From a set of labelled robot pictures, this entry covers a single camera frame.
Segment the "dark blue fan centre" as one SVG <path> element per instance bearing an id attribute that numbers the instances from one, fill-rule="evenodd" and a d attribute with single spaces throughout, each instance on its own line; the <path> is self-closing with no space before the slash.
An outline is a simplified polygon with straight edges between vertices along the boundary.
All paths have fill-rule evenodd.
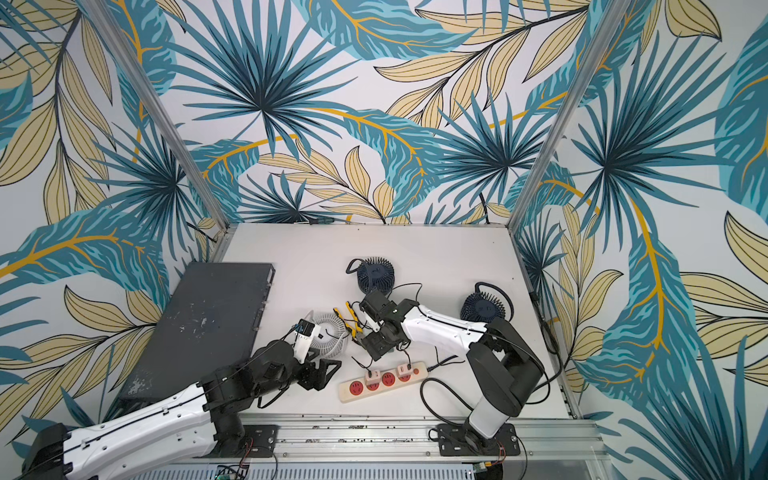
<path id="1" fill-rule="evenodd" d="M 350 261 L 345 273 L 356 276 L 358 288 L 363 294 L 379 291 L 390 295 L 395 287 L 394 266 L 383 257 L 355 258 Z"/>

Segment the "dark blue fan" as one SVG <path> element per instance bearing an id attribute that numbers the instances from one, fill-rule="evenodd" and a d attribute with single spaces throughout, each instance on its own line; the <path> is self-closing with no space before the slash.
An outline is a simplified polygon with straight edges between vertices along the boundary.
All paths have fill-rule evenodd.
<path id="1" fill-rule="evenodd" d="M 390 295 L 395 287 L 394 266 L 383 257 L 355 258 L 350 261 L 345 273 L 356 276 L 358 288 L 363 294 L 379 291 Z"/>
<path id="2" fill-rule="evenodd" d="M 490 323 L 501 319 L 511 322 L 514 305 L 510 296 L 500 287 L 488 282 L 476 282 L 474 291 L 461 307 L 460 318 L 464 321 Z"/>

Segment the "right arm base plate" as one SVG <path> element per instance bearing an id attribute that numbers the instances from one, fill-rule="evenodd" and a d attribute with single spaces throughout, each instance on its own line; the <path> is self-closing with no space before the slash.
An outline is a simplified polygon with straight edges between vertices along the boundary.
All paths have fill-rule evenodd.
<path id="1" fill-rule="evenodd" d="M 491 438 L 474 432 L 468 424 L 454 426 L 438 424 L 429 430 L 428 439 L 438 444 L 442 457 L 505 457 L 519 456 L 521 446 L 512 424 L 505 423 Z"/>

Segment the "small pink plug adapter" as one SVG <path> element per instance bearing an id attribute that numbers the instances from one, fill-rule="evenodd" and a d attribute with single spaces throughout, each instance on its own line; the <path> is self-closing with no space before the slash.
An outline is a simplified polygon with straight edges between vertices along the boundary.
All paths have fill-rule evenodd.
<path id="1" fill-rule="evenodd" d="M 408 381 L 413 374 L 413 367 L 411 364 L 401 364 L 396 368 L 396 376 L 400 381 Z"/>

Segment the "yellow black pliers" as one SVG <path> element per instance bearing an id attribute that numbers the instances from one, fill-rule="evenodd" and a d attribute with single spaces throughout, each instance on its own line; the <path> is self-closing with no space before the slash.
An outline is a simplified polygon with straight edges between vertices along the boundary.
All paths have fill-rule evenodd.
<path id="1" fill-rule="evenodd" d="M 334 307 L 333 312 L 335 316 L 342 321 L 347 333 L 351 336 L 352 340 L 357 342 L 365 336 L 363 324 L 350 302 L 345 303 L 345 308 L 348 312 L 348 318 L 343 316 L 342 311 L 339 308 Z"/>

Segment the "white desk fan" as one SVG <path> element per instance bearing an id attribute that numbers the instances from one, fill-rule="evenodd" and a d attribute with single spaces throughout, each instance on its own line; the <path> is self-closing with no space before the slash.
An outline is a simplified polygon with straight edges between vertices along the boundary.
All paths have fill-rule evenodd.
<path id="1" fill-rule="evenodd" d="M 309 349 L 318 358 L 335 359 L 345 352 L 351 335 L 335 313 L 310 311 L 306 320 L 314 324 Z"/>

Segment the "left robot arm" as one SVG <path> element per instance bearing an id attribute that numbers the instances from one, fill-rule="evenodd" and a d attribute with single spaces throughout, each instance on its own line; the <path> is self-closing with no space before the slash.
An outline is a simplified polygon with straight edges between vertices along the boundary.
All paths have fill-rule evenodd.
<path id="1" fill-rule="evenodd" d="M 273 340 L 251 358 L 219 368 L 196 383 L 140 410 L 104 423 L 40 431 L 23 462 L 23 479 L 129 479 L 213 451 L 237 455 L 245 430 L 242 411 L 264 395 L 293 384 L 323 390 L 338 360 L 295 356 Z"/>

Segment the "dark blue fan right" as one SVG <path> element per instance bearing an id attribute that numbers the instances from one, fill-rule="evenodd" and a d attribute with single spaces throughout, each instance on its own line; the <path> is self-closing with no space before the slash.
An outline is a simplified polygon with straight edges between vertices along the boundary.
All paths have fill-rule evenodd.
<path id="1" fill-rule="evenodd" d="M 461 307 L 460 318 L 464 321 L 490 323 L 501 319 L 511 322 L 514 305 L 510 296 L 500 287 L 488 282 L 476 282 L 474 291 Z"/>

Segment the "dark grey flat device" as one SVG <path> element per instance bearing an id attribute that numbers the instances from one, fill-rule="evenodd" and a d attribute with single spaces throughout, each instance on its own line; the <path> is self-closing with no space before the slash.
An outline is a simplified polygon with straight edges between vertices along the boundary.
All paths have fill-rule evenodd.
<path id="1" fill-rule="evenodd" d="M 115 404 L 141 408 L 249 358 L 274 274 L 269 263 L 190 264 Z"/>

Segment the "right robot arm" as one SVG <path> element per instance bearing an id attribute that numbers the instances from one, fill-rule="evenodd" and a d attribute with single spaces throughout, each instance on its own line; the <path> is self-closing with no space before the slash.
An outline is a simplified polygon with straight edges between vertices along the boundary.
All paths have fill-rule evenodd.
<path id="1" fill-rule="evenodd" d="M 546 369 L 511 323 L 472 322 L 430 310 L 414 299 L 398 303 L 374 290 L 360 302 L 373 330 L 360 341 L 372 360 L 397 347 L 425 343 L 463 356 L 480 388 L 480 401 L 462 424 L 467 441 L 489 440 L 519 416 Z"/>

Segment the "beige red power strip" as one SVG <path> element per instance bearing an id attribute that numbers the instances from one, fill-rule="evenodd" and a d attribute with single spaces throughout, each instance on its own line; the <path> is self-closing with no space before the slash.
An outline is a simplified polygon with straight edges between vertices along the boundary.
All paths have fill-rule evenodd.
<path id="1" fill-rule="evenodd" d="M 398 366 L 388 370 L 379 370 L 381 383 L 377 387 L 367 388 L 363 382 L 364 375 L 341 383 L 338 387 L 338 398 L 341 403 L 346 404 L 407 386 L 418 385 L 429 377 L 427 365 L 424 362 L 413 362 L 411 365 L 413 374 L 408 381 L 403 382 L 397 378 L 395 371 Z"/>

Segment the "aluminium front rail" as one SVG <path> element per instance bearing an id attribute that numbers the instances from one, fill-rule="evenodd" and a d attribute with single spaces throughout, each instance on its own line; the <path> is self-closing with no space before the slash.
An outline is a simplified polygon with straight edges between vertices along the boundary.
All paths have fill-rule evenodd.
<path id="1" fill-rule="evenodd" d="M 288 462 L 419 462 L 446 461 L 427 417 L 368 417 L 328 415 L 269 415 L 244 412 L 246 425 L 275 425 L 274 453 Z M 610 460 L 594 422 L 588 420 L 515 419 L 521 453 L 495 450 L 483 458 L 493 461 Z"/>

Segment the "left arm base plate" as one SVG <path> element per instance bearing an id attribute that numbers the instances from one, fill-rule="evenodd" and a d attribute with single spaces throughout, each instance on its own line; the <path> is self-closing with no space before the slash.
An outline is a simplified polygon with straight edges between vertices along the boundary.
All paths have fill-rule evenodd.
<path id="1" fill-rule="evenodd" d="M 274 453 L 279 426 L 245 425 L 244 432 L 233 439 L 219 441 L 206 458 L 269 458 Z"/>

